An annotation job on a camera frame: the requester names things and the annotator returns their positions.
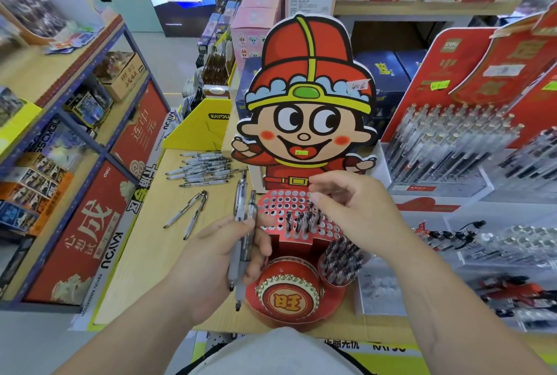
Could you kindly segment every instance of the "yellow price sticker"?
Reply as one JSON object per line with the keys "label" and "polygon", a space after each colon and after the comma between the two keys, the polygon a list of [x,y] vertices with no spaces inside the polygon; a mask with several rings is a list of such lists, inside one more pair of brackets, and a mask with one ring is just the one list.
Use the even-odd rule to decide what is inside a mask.
{"label": "yellow price sticker", "polygon": [[450,80],[443,80],[441,82],[432,82],[430,84],[431,90],[445,89],[449,87]]}
{"label": "yellow price sticker", "polygon": [[541,88],[541,90],[557,90],[557,80],[552,80],[543,88]]}

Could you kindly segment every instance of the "cartoon character cutout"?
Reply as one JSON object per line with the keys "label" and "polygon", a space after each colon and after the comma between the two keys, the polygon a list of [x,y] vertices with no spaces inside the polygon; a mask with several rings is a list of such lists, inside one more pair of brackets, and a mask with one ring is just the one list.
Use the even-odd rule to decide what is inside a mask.
{"label": "cartoon character cutout", "polygon": [[[365,89],[350,89],[350,81],[363,79]],[[349,152],[377,139],[363,123],[375,96],[372,75],[353,60],[342,23],[302,14],[282,20],[263,45],[261,70],[245,96],[253,114],[238,123],[232,157],[266,167],[269,190],[303,188],[324,171],[365,173],[377,159]]]}

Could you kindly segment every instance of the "rosy cheek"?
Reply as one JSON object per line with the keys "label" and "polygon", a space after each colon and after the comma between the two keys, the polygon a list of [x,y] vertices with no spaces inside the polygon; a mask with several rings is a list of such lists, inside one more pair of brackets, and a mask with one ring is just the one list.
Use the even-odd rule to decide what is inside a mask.
{"label": "rosy cheek", "polygon": [[350,143],[350,138],[348,136],[337,136],[335,138],[335,144],[339,146],[345,146]]}
{"label": "rosy cheek", "polygon": [[262,132],[259,134],[259,136],[260,136],[262,139],[265,139],[265,140],[273,140],[273,139],[275,139],[275,133],[273,133],[273,132],[271,132],[271,131],[269,131],[269,130],[264,130],[264,131],[262,131]]}

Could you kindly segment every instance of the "gray tiled floor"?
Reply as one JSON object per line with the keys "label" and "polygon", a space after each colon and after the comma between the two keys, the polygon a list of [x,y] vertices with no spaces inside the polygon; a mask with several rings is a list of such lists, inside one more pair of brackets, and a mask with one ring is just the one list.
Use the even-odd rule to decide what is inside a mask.
{"label": "gray tiled floor", "polygon": [[[162,33],[136,33],[134,40],[164,93],[179,93],[196,69],[197,39],[165,38]],[[115,50],[129,50],[122,37]],[[68,331],[72,315],[0,311],[0,374],[48,375],[87,343],[94,333]],[[167,370],[188,365],[194,339],[178,348]]]}

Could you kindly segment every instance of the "forearm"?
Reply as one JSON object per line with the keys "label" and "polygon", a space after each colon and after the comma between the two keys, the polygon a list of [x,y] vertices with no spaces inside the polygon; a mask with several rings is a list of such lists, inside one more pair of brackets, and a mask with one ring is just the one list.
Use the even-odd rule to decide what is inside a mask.
{"label": "forearm", "polygon": [[552,373],[421,240],[409,240],[389,263],[433,375]]}
{"label": "forearm", "polygon": [[191,329],[190,321],[181,298],[162,281],[53,375],[164,374]]}

